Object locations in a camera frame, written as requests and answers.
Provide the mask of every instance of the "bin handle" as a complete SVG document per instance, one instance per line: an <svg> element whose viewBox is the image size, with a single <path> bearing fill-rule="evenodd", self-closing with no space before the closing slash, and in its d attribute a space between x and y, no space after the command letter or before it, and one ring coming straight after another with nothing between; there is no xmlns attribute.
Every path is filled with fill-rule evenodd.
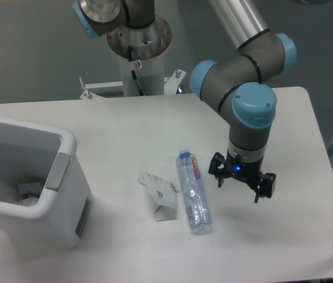
<svg viewBox="0 0 333 283"><path fill-rule="evenodd" d="M61 181L63 180L69 166L70 160L71 156L67 153L59 152L56 155L50 174L48 174L48 178L44 184L46 189L58 191Z"/></svg>

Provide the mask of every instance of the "gray floor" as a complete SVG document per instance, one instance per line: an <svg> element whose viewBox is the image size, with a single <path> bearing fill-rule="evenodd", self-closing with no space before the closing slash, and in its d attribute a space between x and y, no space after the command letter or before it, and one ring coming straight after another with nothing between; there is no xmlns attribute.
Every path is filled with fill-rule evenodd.
<svg viewBox="0 0 333 283"><path fill-rule="evenodd" d="M71 9L73 2L0 2L0 103L77 99L79 76L86 83L120 80L106 39L85 36ZM306 88L328 142L333 136L333 1L301 5L264 0L256 5L271 30L288 34L298 48L296 66L268 85ZM236 56L207 0L158 0L156 12L174 33L166 75L176 68L190 73L202 60L226 62Z"/></svg>

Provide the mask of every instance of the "light blue joint cap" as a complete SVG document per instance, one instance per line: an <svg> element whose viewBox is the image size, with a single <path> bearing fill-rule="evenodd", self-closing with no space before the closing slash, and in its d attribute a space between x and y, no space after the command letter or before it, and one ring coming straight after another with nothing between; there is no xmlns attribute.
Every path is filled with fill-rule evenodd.
<svg viewBox="0 0 333 283"><path fill-rule="evenodd" d="M195 66L194 70L191 72L189 86L191 90L201 99L201 89L204 78L206 77L208 71L211 69L213 65L218 63L206 60L200 62L197 66Z"/></svg>
<svg viewBox="0 0 333 283"><path fill-rule="evenodd" d="M235 117L245 126L256 130L272 125L276 105L275 92L267 85L259 83L241 85L232 98Z"/></svg>
<svg viewBox="0 0 333 283"><path fill-rule="evenodd" d="M282 72L290 69L296 62L298 53L296 52L295 43L285 34L276 34L282 41L283 48L285 49L285 64L283 65Z"/></svg>
<svg viewBox="0 0 333 283"><path fill-rule="evenodd" d="M77 2L75 2L74 4L72 4L72 8L75 12L75 14L77 15L80 23L82 24L85 33L88 35L89 38L98 38L99 35L96 34L96 32L93 30L93 28L90 26L90 24L88 23L88 21L85 19L82 11L80 10L80 7L78 5Z"/></svg>

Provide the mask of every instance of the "trash bin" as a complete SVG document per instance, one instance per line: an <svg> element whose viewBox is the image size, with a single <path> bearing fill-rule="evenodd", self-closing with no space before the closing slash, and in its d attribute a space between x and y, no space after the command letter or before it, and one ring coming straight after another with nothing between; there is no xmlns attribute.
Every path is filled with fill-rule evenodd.
<svg viewBox="0 0 333 283"><path fill-rule="evenodd" d="M76 246L93 195L66 129L0 117L0 229L36 241ZM21 184L43 182L21 205Z"/></svg>

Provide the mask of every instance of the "white table surface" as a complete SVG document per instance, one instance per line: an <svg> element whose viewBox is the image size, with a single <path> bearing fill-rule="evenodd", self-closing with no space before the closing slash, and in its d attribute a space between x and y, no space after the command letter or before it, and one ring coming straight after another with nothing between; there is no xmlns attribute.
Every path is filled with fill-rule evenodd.
<svg viewBox="0 0 333 283"><path fill-rule="evenodd" d="M226 155L228 124L193 94L1 104L0 116L65 127L95 196L79 246L65 249L0 231L0 282L279 282L333 277L333 173L307 92L277 88L263 172L271 199L208 175ZM179 186L180 147L197 154L213 218L190 234L182 196L177 221L155 222L139 169Z"/></svg>

